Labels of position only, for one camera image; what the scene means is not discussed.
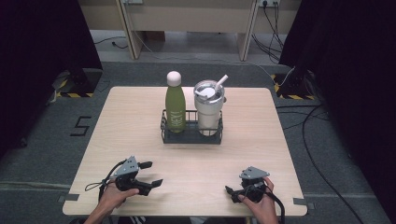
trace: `black controller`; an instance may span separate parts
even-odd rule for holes
[[[242,171],[242,174],[239,176],[242,178],[241,185],[243,189],[233,190],[227,186],[225,187],[225,189],[227,190],[227,193],[231,195],[233,203],[241,203],[238,195],[244,195],[254,203],[258,203],[262,200],[262,195],[267,188],[262,178],[268,175],[270,174],[250,166],[246,170]]]
[[[155,180],[149,183],[144,183],[138,181],[136,178],[139,169],[146,169],[151,167],[152,162],[137,162],[134,156],[130,157],[125,163],[114,173],[116,177],[116,186],[119,190],[125,191],[128,189],[139,189],[140,195],[148,196],[149,192],[154,189],[158,188],[162,183],[163,180]]]

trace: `power outlet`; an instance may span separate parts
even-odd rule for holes
[[[126,5],[142,5],[143,0],[123,0],[123,3]]]
[[[267,7],[275,7],[276,3],[278,6],[280,4],[280,0],[265,0],[265,1],[267,1]],[[262,7],[263,2],[264,0],[260,0],[259,7]]]

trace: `bottle label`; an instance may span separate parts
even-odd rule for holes
[[[171,111],[171,124],[172,126],[180,126],[183,125],[183,111]]]

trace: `white tumbler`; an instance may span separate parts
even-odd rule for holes
[[[220,110],[224,103],[224,88],[216,87],[215,80],[204,80],[194,87],[194,104],[198,113],[198,127],[201,134],[209,136],[219,127]]]

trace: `metal basket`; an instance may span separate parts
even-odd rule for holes
[[[172,132],[166,120],[166,110],[163,110],[161,119],[161,134],[164,143],[170,144],[220,144],[222,137],[222,113],[220,111],[219,126],[217,129],[200,129],[198,127],[198,114],[196,110],[186,110],[186,128],[180,133]],[[209,133],[209,136],[201,134],[202,131]]]

